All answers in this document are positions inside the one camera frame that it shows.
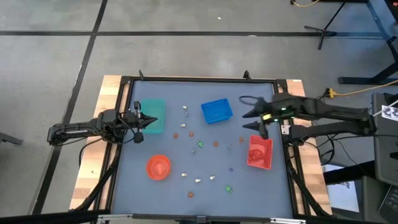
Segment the red bowl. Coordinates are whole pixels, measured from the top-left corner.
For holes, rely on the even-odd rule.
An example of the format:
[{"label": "red bowl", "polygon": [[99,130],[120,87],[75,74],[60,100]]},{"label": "red bowl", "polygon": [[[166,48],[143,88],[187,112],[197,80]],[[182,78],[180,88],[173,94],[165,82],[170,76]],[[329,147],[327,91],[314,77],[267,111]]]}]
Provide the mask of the red bowl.
[{"label": "red bowl", "polygon": [[250,136],[248,165],[262,169],[271,169],[272,140],[264,140],[260,136]]},{"label": "red bowl", "polygon": [[147,174],[153,180],[163,180],[171,170],[171,162],[165,155],[154,155],[147,163]]}]

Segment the yellow cable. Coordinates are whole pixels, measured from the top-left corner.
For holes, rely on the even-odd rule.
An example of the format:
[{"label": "yellow cable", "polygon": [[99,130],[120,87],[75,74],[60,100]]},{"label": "yellow cable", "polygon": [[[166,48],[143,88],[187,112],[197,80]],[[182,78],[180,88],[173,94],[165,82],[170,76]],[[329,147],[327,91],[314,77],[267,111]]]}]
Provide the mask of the yellow cable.
[{"label": "yellow cable", "polygon": [[292,1],[292,2],[293,2],[293,4],[295,4],[297,7],[309,7],[309,6],[311,6],[311,5],[315,4],[315,3],[317,3],[318,1],[320,1],[320,0],[316,0],[315,2],[312,2],[312,3],[307,4],[307,5],[300,5],[300,4],[297,4],[295,1]]},{"label": "yellow cable", "polygon": [[387,84],[384,84],[384,85],[379,85],[379,86],[375,86],[375,87],[371,87],[371,88],[366,88],[366,89],[363,89],[363,90],[354,91],[354,92],[351,92],[351,93],[336,93],[336,92],[334,92],[334,95],[335,96],[349,96],[349,95],[353,95],[353,94],[357,94],[357,93],[362,93],[362,92],[365,92],[365,91],[368,91],[368,90],[374,90],[376,88],[385,87],[385,86],[394,84],[396,82],[398,82],[398,80],[395,80],[393,82],[390,82],[390,83],[387,83]]}]

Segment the teal container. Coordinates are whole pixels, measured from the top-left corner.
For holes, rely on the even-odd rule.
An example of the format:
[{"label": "teal container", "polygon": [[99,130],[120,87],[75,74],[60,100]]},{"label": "teal container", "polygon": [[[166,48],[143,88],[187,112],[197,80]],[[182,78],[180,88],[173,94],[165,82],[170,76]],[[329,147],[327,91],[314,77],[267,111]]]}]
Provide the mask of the teal container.
[{"label": "teal container", "polygon": [[165,101],[163,99],[141,100],[141,111],[148,116],[157,118],[155,122],[148,125],[142,132],[144,134],[160,134],[164,129]]}]

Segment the blue container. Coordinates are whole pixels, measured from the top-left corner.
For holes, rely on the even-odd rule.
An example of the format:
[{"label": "blue container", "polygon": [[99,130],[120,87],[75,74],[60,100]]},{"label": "blue container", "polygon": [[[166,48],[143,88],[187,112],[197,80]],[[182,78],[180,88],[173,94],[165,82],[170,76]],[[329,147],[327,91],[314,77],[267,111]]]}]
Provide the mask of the blue container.
[{"label": "blue container", "polygon": [[157,118],[156,121],[142,130],[144,134],[160,134],[164,129],[165,101],[163,99],[141,100],[141,111],[148,116]]},{"label": "blue container", "polygon": [[201,109],[208,124],[226,121],[233,115],[227,99],[204,103],[201,105]]}]

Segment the concrete floor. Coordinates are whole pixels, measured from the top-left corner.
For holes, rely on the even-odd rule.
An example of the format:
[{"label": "concrete floor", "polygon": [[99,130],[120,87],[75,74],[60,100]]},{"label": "concrete floor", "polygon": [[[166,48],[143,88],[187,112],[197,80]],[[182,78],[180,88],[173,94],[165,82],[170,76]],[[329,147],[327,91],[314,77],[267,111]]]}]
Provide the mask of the concrete floor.
[{"label": "concrete floor", "polygon": [[[384,2],[371,2],[387,32],[394,35],[396,26]],[[91,31],[100,4],[100,0],[0,0],[0,30]],[[325,26],[339,5],[321,2],[298,8],[288,0],[109,0],[100,30],[306,32],[304,25]],[[346,4],[330,29],[379,31],[365,4]],[[29,213],[49,156],[48,128],[61,121],[88,39],[0,36],[0,131],[25,139],[22,146],[0,145],[0,217]],[[141,69],[145,75],[241,77],[249,70],[253,78],[301,79],[307,96],[315,97],[326,87],[341,93],[366,88],[339,85],[336,78],[371,77],[393,62],[381,39],[332,38],[321,51],[317,45],[318,38],[309,37],[97,37],[72,122],[92,117],[103,75],[136,75]],[[397,87],[376,91],[395,93]],[[372,92],[328,103],[370,107]],[[342,143],[356,162],[374,158],[371,138]],[[45,213],[68,209],[82,145],[63,147]],[[352,165],[338,144],[334,161]]]}]

